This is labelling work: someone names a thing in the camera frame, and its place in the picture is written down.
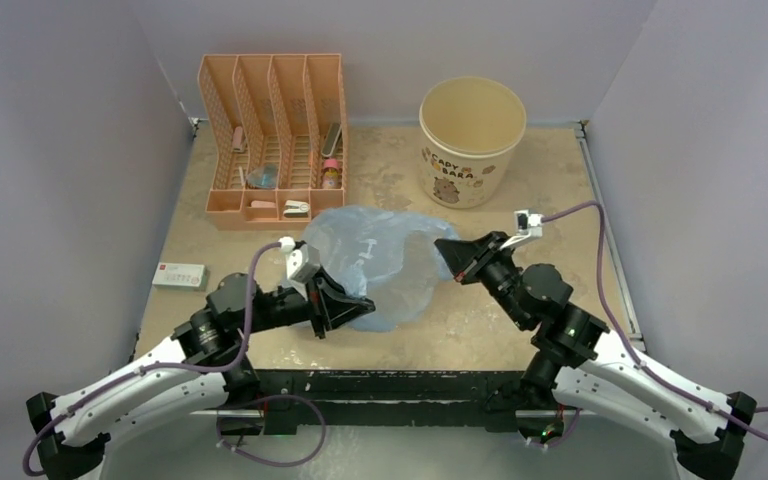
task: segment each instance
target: small bottle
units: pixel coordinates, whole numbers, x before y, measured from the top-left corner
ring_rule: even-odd
[[[340,163],[336,158],[325,160],[322,168],[322,188],[332,190],[340,188]]]

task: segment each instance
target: gray wall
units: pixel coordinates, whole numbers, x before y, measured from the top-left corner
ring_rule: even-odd
[[[0,478],[27,397],[127,360],[189,141],[124,0],[0,1]]]
[[[768,405],[768,2],[660,0],[590,145],[647,346]]]
[[[435,83],[513,88],[535,123],[590,118],[654,0],[131,0],[191,116],[205,53],[341,52],[355,121],[417,121]]]

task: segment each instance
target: blue plastic bag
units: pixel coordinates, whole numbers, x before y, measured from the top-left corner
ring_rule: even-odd
[[[459,237],[438,218],[358,205],[326,210],[302,234],[349,295],[375,302],[375,312],[349,324],[374,332],[419,318],[437,283],[452,278],[434,247],[438,238]]]

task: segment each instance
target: beige table surface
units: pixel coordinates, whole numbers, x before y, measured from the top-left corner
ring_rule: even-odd
[[[419,127],[364,127],[350,130],[349,200],[389,210],[410,210],[448,220],[464,239],[491,230],[512,233],[513,211],[532,208],[554,213],[593,199],[587,170],[572,129],[529,129],[495,196],[471,210],[432,202],[417,182]],[[206,264],[208,291],[232,272],[245,272],[255,250],[300,232],[217,231],[204,207],[216,165],[210,126],[202,123],[175,208],[161,259]],[[574,288],[572,300],[607,320],[596,292],[598,216],[593,209],[544,228],[543,239],[520,248],[521,266],[548,262]],[[256,278],[273,289],[283,270],[277,250],[267,253]],[[623,325],[625,314],[610,255],[605,254],[605,288],[611,309]],[[136,353],[150,350],[204,306],[205,293],[153,289]],[[480,285],[438,284],[431,305],[415,323],[389,333],[342,328],[324,340],[309,328],[288,327],[252,336],[249,356],[256,368],[522,370],[535,349],[531,334],[520,332]]]

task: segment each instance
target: cream-colored bucket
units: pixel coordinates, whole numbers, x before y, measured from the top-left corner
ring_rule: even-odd
[[[499,82],[458,77],[437,84],[419,108],[422,189],[450,208],[486,202],[505,175],[525,123],[522,101]]]

